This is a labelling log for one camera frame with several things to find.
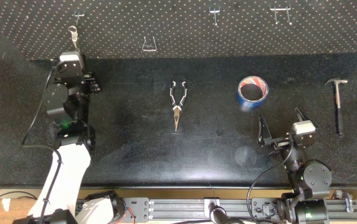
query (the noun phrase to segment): pliers handle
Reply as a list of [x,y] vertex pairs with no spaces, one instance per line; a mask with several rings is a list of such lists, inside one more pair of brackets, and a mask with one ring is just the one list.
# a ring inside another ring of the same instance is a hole
[[174,98],[174,89],[176,87],[176,82],[173,81],[173,85],[170,88],[170,98],[171,98],[171,106],[173,107],[173,110],[175,110],[176,108],[178,108],[180,111],[183,109],[185,101],[186,101],[186,96],[187,96],[187,91],[188,89],[186,88],[186,82],[183,82],[183,87],[184,87],[184,95],[181,98],[181,100],[179,101],[178,105],[177,102]]

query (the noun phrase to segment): wooden floor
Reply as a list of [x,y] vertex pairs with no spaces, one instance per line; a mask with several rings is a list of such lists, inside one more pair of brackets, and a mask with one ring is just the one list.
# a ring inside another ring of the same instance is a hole
[[[30,191],[34,195],[39,195],[39,190],[26,190]],[[79,193],[79,198],[84,198],[84,196],[88,194],[92,194],[94,192],[99,192],[102,190],[82,190]],[[118,194],[121,197],[149,197],[149,198],[203,198],[203,197],[212,197],[212,191],[208,190],[117,190]],[[216,197],[220,198],[245,198],[246,190],[215,190]],[[280,194],[283,191],[276,190],[255,190],[253,197],[280,197]],[[10,195],[10,198],[16,198],[22,196],[18,195]],[[9,211],[6,212],[1,203],[0,199],[0,224],[8,223],[11,224],[13,220],[26,217],[28,211],[36,202],[31,199],[12,199]],[[174,222],[148,222],[147,224],[152,223],[174,223]],[[355,224],[357,222],[344,222],[345,224]]]

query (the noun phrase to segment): black tabletop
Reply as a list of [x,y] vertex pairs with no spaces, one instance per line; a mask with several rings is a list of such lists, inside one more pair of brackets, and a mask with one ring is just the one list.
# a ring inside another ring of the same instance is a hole
[[[87,67],[103,92],[91,96],[97,146],[82,187],[250,187],[282,160],[257,145],[259,115],[281,137],[297,121],[297,106],[318,126],[308,157],[332,169],[333,187],[357,188],[357,54],[88,60]],[[0,41],[0,187],[42,187],[48,174],[51,153],[20,146],[48,69],[48,61],[29,62]],[[236,91],[250,75],[268,83],[269,95],[243,112]],[[333,85],[324,85],[334,77],[348,79],[340,86],[341,139]],[[172,81],[188,85],[177,132]],[[51,122],[42,108],[28,143],[50,144]],[[288,187],[283,167],[258,186]]]

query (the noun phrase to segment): blue tape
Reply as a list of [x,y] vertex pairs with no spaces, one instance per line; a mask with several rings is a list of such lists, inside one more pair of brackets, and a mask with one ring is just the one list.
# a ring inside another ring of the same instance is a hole
[[[262,98],[259,100],[246,99],[240,92],[240,88],[247,84],[257,85],[263,93]],[[246,77],[242,81],[240,81],[238,89],[237,89],[238,102],[240,103],[240,105],[245,106],[247,108],[255,108],[255,107],[260,106],[263,103],[263,101],[266,99],[266,97],[268,95],[268,92],[269,92],[268,85],[262,78],[257,77],[257,76]]]

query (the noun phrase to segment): black pegboard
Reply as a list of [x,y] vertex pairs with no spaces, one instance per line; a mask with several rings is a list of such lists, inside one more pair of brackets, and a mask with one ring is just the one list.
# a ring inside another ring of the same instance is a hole
[[[289,6],[285,11],[270,7]],[[219,7],[217,23],[209,8]],[[7,0],[0,32],[28,59],[73,50],[68,26],[79,20],[88,58],[222,57],[357,52],[357,1]],[[144,37],[156,52],[141,50]]]

